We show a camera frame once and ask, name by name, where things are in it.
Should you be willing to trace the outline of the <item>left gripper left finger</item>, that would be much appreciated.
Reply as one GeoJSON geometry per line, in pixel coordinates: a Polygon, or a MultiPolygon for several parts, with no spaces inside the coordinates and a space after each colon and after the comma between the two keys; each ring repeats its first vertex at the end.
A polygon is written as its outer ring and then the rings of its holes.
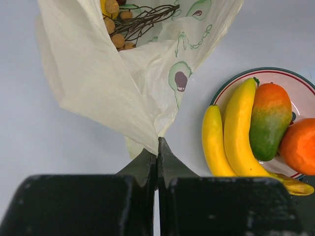
{"type": "Polygon", "coordinates": [[[156,156],[110,175],[32,175],[17,188],[3,236],[151,236],[156,156]]]}

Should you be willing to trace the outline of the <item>green orange fake mango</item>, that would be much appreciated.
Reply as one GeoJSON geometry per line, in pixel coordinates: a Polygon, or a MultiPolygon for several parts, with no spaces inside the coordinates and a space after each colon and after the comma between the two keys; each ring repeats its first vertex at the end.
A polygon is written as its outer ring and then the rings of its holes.
{"type": "Polygon", "coordinates": [[[252,152],[259,161],[272,160],[292,119],[286,90],[274,83],[261,84],[255,93],[249,132],[252,152]]]}

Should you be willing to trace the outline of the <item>yellow fake banana bunch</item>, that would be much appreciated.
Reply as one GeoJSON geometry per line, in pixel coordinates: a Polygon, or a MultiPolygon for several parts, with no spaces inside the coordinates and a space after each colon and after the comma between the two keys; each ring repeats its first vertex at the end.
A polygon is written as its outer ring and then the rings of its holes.
{"type": "Polygon", "coordinates": [[[248,78],[232,94],[224,116],[218,105],[207,108],[202,122],[202,147],[216,177],[270,177],[279,180],[291,195],[307,196],[314,188],[306,183],[266,171],[250,147],[250,124],[257,78],[248,78]]]}

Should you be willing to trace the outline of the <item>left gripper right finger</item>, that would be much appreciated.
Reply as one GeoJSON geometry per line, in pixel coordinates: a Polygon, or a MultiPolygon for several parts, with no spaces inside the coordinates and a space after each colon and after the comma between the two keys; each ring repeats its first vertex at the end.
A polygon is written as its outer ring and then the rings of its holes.
{"type": "Polygon", "coordinates": [[[284,186],[271,177],[200,177],[159,138],[163,236],[303,236],[284,186]]]}

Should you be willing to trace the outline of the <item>brown fake longan branch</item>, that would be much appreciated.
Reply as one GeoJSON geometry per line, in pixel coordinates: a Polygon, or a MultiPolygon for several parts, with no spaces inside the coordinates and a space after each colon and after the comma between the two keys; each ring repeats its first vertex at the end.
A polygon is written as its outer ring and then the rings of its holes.
{"type": "Polygon", "coordinates": [[[156,24],[175,15],[179,5],[164,4],[156,7],[127,4],[125,0],[106,0],[105,9],[116,14],[116,19],[103,16],[107,32],[117,51],[136,48],[138,39],[156,24]]]}

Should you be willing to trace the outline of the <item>pale yellow plastic bag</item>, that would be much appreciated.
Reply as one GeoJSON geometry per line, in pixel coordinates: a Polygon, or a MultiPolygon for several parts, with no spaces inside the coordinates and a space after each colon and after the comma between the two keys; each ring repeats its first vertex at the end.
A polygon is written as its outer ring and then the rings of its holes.
{"type": "Polygon", "coordinates": [[[97,0],[40,0],[36,38],[58,104],[122,133],[131,157],[158,153],[190,78],[226,34],[241,0],[172,0],[174,16],[134,49],[113,45],[97,0]]]}

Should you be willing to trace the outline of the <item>orange fake tangerine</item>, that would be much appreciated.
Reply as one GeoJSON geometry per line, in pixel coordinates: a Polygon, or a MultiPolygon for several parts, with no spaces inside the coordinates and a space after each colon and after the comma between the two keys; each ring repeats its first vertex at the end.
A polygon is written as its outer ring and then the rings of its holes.
{"type": "Polygon", "coordinates": [[[282,138],[279,153],[291,169],[313,176],[315,174],[315,119],[304,118],[291,125],[282,138]]]}

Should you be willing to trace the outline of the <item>round printed plate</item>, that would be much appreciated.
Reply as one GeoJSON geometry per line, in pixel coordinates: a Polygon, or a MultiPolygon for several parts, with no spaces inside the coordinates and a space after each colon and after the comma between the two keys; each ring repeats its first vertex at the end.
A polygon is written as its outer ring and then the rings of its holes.
{"type": "Polygon", "coordinates": [[[315,87],[279,68],[258,68],[226,82],[211,104],[221,117],[223,150],[235,172],[313,175],[315,87]]]}

